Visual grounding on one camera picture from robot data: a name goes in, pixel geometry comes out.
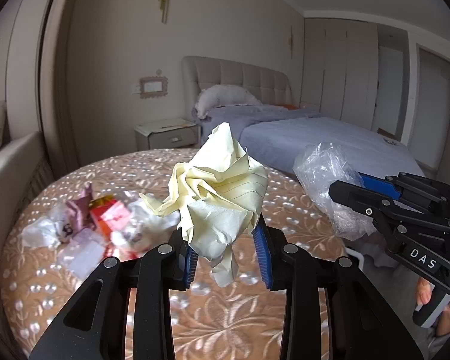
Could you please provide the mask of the person's right hand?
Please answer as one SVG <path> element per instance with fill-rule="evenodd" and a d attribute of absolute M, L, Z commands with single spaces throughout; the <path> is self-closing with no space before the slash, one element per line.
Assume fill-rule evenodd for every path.
<path fill-rule="evenodd" d="M 416 309 L 412 319 L 417 326 L 436 329 L 438 336 L 450 333 L 450 295 L 423 278 L 415 290 Z"/>

